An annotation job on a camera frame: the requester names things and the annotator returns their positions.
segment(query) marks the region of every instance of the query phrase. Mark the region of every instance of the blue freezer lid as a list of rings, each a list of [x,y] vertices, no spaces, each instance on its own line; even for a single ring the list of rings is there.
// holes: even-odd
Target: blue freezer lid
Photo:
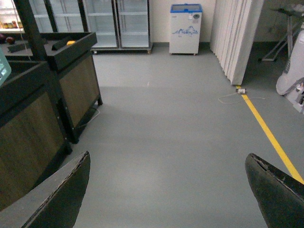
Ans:
[[[202,13],[200,4],[177,4],[171,5],[170,13]]]

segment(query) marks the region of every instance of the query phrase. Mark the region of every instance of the yellow item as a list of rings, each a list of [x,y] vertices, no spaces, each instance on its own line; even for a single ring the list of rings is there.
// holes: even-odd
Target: yellow item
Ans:
[[[67,43],[66,43],[66,45],[71,45],[71,44],[74,44],[76,41],[74,41],[74,40],[69,40]]]

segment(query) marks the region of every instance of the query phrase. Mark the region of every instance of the refrigerator door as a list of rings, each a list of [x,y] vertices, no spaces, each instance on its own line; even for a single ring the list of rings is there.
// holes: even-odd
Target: refrigerator door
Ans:
[[[113,4],[111,0],[85,0],[88,28],[96,32],[97,44],[93,48],[116,48]]]
[[[122,48],[148,48],[147,0],[117,0]]]
[[[58,32],[84,32],[77,0],[49,0]]]
[[[39,32],[53,32],[48,12],[43,0],[29,0]]]

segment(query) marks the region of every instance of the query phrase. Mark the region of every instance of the yellow floor line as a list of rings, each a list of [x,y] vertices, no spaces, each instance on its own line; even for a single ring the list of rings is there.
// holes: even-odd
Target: yellow floor line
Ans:
[[[279,144],[279,142],[276,140],[275,136],[272,134],[270,129],[268,128],[267,124],[261,117],[261,115],[258,113],[257,109],[254,107],[250,99],[248,98],[247,95],[242,95],[243,99],[245,100],[246,104],[248,105],[249,109],[252,111],[253,115],[255,116],[256,120],[258,123],[261,125],[263,131],[265,132],[267,138],[270,140],[271,144],[275,148],[276,152],[284,162],[285,166],[287,167],[288,171],[292,175],[293,178],[295,178],[297,181],[301,182],[304,184],[304,180],[299,174],[299,172],[296,170],[294,165],[291,163],[289,158],[287,157],[286,153],[284,152],[283,148]]]

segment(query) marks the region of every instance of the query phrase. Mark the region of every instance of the power cord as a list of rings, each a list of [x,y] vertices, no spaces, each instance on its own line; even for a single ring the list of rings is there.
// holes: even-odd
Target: power cord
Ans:
[[[83,124],[83,125],[80,125],[80,126],[78,126],[77,128],[87,126],[87,125],[88,125],[89,123],[91,123],[97,116],[100,115],[100,111],[99,111],[97,108],[94,108],[94,107],[92,107],[92,108],[95,109],[95,110],[98,112],[98,114],[97,114],[96,116],[94,116],[89,122],[87,122],[87,123],[85,123],[85,124]]]
[[[232,102],[232,103],[226,103],[226,102],[223,102],[221,99],[222,98],[225,98],[225,97],[229,97],[229,96],[232,96],[232,95],[235,95],[235,94],[240,94],[240,95],[245,95],[246,94],[246,89],[236,89],[236,91],[232,94],[228,94],[228,95],[225,95],[225,96],[221,96],[218,98],[218,100],[222,103],[222,104],[225,104],[225,105],[234,105],[234,104],[237,104],[237,103],[241,103],[243,101],[246,101],[246,100],[252,100],[252,99],[262,99],[262,100],[266,100],[266,98],[263,98],[263,97],[253,97],[253,98],[247,98],[247,99],[243,99],[242,101],[237,101],[237,102]]]

